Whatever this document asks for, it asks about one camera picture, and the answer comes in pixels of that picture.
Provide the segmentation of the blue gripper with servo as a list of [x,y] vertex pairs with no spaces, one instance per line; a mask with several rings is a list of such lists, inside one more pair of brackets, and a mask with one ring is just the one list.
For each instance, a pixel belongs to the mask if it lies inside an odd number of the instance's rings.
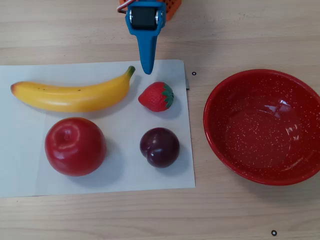
[[129,33],[136,37],[139,57],[145,74],[154,68],[158,35],[165,25],[162,0],[135,0],[127,6],[125,17]]

